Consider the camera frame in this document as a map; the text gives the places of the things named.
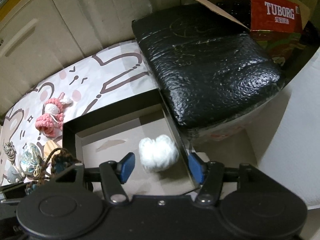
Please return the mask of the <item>oval wooden box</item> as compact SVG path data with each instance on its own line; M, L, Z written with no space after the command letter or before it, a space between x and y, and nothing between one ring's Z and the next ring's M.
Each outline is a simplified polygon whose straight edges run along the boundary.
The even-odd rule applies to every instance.
M53 150L60 148L53 140L49 140L45 143L43 148L43 159L46 161Z

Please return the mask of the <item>blue floral silk pouch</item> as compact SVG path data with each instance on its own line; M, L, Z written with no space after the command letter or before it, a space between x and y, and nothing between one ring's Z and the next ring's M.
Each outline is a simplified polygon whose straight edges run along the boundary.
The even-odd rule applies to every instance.
M41 169L41 152L39 148L30 143L23 150L20 158L20 168L25 175L37 177Z

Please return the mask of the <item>red Tuborg carton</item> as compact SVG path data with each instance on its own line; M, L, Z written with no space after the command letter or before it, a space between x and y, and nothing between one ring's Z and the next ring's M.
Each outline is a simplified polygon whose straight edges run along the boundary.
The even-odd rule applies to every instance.
M251 0L250 35L281 66L303 32L298 4L288 0Z

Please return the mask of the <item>white yarn pom-pom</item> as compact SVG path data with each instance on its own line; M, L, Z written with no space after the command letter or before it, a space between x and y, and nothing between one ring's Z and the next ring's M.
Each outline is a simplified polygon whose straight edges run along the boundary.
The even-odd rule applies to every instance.
M171 168L179 159L179 151L171 137L143 138L138 145L140 163L148 173Z

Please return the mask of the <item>black gift box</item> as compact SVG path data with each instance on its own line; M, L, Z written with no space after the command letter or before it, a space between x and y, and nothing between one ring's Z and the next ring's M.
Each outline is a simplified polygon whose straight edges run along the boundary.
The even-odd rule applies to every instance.
M140 163L139 142L163 134L175 143L179 160L165 171L147 173ZM134 194L188 194L197 188L189 173L185 146L157 89L101 107L65 123L62 145L86 168L98 167L109 160L120 161L127 153L134 153L135 168L123 186L129 197Z

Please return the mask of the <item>brown cardboard flap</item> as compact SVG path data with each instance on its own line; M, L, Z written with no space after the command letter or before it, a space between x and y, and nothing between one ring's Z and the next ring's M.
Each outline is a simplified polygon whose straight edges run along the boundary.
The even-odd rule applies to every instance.
M224 11L223 9L218 7L217 5L211 3L210 1L208 1L208 0L195 0L195 1L201 3L202 5L204 5L205 7L210 9L211 11L215 12L216 14L219 14L219 15L223 16L224 18L227 18L227 19L241 25L242 27L246 28L247 30L249 30L248 27L246 27L243 23L241 23L235 17L233 17L232 15L230 15L229 13L227 13L226 11Z

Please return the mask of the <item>grey crochet mouse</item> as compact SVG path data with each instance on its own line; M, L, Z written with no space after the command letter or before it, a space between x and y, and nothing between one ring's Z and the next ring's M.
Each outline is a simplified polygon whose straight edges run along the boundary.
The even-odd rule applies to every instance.
M25 174L20 171L16 166L11 165L7 171L7 181L11 184L24 181Z

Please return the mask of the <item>pink white crochet doll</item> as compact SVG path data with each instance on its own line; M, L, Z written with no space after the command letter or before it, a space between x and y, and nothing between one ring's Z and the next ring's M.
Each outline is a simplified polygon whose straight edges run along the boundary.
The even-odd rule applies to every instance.
M50 98L44 103L43 114L36 119L36 129L48 138L56 137L56 131L62 130L64 109L73 102L62 92L58 98Z

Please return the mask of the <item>dark brown crochet bundle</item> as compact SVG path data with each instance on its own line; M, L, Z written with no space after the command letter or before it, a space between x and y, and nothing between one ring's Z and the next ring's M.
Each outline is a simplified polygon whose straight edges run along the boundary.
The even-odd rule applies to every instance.
M45 161L40 157L37 159L40 163L37 164L35 171L31 174L32 181L27 183L25 187L27 196L37 188L50 182L51 179L62 171L76 163L81 163L80 160L72 156L69 150L61 147L52 150Z

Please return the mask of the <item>cream cabinet front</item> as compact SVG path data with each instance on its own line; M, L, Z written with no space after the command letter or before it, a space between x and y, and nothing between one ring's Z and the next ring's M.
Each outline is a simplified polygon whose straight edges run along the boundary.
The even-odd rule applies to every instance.
M1 113L44 78L133 38L133 20L185 1L1 0Z

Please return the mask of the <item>cartoon bear bed sheet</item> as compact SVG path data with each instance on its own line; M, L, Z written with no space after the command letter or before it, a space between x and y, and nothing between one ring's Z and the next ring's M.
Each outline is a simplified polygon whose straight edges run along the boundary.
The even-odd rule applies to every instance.
M62 95L71 101L63 112L68 122L155 87L138 43L116 43L53 74L24 94L5 115L1 144L13 143L18 166L20 155L30 143L43 151L49 140L35 127L47 100Z

